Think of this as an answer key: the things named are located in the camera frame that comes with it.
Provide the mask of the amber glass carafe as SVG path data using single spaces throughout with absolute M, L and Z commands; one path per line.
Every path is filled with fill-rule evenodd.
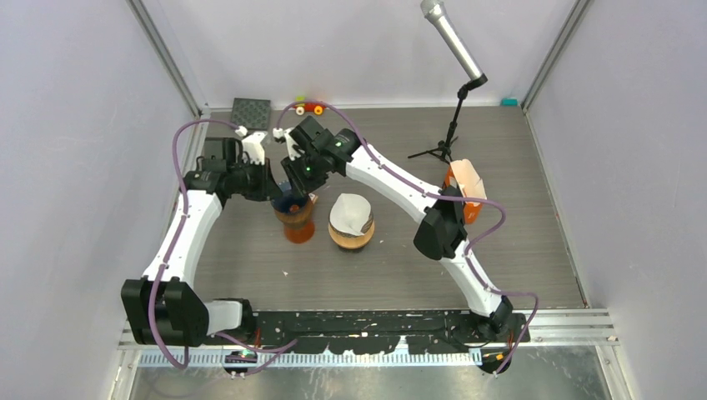
M 305 223 L 295 225 L 295 224 L 284 224 L 283 234 L 291 242 L 296 244 L 305 243 L 310 240 L 315 233 L 315 225 L 312 220 Z

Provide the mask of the white paper coffee filter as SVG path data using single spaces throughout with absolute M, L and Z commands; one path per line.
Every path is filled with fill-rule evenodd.
M 365 197 L 342 193 L 330 210 L 328 223 L 347 238 L 361 237 L 360 228 L 371 212 L 371 205 Z

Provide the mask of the clear smoky glass dripper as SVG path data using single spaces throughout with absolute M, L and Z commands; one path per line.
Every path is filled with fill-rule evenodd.
M 374 228 L 374 214 L 371 212 L 367 218 L 367 220 L 364 222 L 362 227 L 360 228 L 360 232 L 362 236 L 368 235 L 369 231 L 371 231 Z

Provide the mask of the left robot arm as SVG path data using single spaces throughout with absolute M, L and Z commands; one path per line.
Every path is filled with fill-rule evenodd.
M 221 155 L 199 157 L 195 169 L 184 175 L 186 195 L 178 200 L 157 256 L 141 278 L 126 280 L 121 289 L 136 343 L 156 345 L 158 334 L 165 345 L 198 347 L 221 331 L 237 345 L 254 338 L 249 301 L 204 302 L 193 290 L 193 281 L 208 234 L 233 195 L 256 202 L 281 197 L 263 148 L 268 141 L 265 132 L 243 140 L 211 138 L 209 143 L 219 145 Z

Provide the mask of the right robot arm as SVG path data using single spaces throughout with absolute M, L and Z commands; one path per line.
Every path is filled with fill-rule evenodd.
M 273 135 L 288 147 L 281 165 L 294 193 L 314 192 L 338 173 L 383 195 L 418 224 L 415 248 L 440 262 L 457 283 L 469 311 L 478 316 L 477 334 L 497 342 L 509 331 L 512 303 L 473 255 L 464 227 L 466 201 L 458 188 L 426 183 L 390 162 L 355 131 L 332 134 L 311 116 L 296 127 L 275 128 Z

